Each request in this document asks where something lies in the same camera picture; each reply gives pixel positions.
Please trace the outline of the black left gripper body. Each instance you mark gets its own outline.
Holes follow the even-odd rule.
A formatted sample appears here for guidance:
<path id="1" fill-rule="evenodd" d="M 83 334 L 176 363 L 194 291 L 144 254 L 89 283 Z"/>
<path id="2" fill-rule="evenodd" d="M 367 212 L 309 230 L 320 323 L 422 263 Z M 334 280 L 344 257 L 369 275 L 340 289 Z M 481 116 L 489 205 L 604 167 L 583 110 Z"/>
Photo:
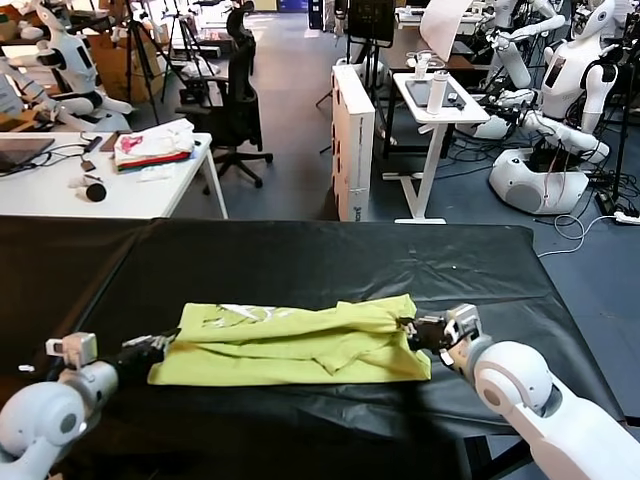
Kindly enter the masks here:
<path id="1" fill-rule="evenodd" d="M 163 351 L 155 348 L 126 348 L 107 357 L 118 377 L 118 387 L 145 384 L 151 368 L 163 361 Z"/>

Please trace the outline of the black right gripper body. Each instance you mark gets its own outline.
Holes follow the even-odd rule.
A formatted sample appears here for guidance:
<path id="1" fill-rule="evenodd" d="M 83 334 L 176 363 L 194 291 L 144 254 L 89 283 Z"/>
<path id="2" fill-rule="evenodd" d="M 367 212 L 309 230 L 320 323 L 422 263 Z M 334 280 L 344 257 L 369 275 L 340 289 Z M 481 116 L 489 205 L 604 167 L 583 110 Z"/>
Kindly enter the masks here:
<path id="1" fill-rule="evenodd" d="M 407 337 L 411 350 L 442 350 L 451 344 L 451 336 L 445 331 L 447 323 L 438 319 L 436 324 L 414 324 L 417 330 L 415 337 Z"/>

